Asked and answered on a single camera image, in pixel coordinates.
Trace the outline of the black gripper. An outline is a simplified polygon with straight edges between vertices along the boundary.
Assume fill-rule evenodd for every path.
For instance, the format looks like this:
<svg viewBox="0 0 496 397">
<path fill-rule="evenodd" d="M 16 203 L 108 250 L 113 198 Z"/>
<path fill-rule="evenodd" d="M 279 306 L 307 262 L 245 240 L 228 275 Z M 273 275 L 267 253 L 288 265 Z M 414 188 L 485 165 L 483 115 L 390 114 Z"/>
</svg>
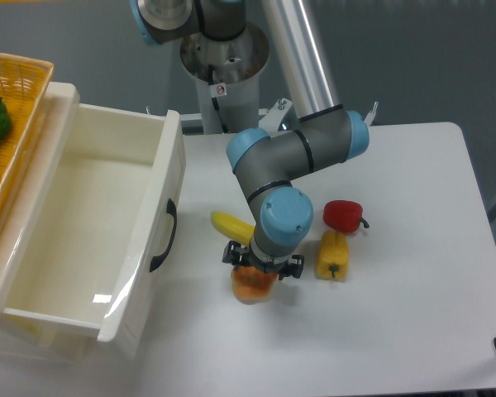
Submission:
<svg viewBox="0 0 496 397">
<path fill-rule="evenodd" d="M 222 262 L 239 267 L 252 267 L 265 274 L 278 274 L 279 280 L 288 277 L 300 279 L 304 268 L 303 255 L 288 255 L 282 257 L 258 257 L 250 247 L 242 246 L 239 242 L 230 240 L 223 252 Z"/>
</svg>

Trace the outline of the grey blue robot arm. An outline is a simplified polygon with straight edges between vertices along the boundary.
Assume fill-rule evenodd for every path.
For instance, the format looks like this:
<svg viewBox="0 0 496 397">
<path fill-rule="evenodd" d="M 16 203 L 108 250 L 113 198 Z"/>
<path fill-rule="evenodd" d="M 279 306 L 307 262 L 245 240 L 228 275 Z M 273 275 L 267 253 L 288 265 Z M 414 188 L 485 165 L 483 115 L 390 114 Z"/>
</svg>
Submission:
<svg viewBox="0 0 496 397">
<path fill-rule="evenodd" d="M 247 243 L 229 242 L 223 260 L 280 278 L 299 277 L 296 254 L 313 217 L 297 178 L 346 162 L 369 145 L 369 118 L 346 111 L 318 41 L 312 4 L 266 1 L 269 33 L 247 21 L 243 1 L 134 1 L 143 39 L 180 41 L 196 81 L 203 128 L 231 133 L 227 157 L 255 219 Z M 298 125 L 271 136 L 258 123 L 258 78 L 277 50 Z"/>
</svg>

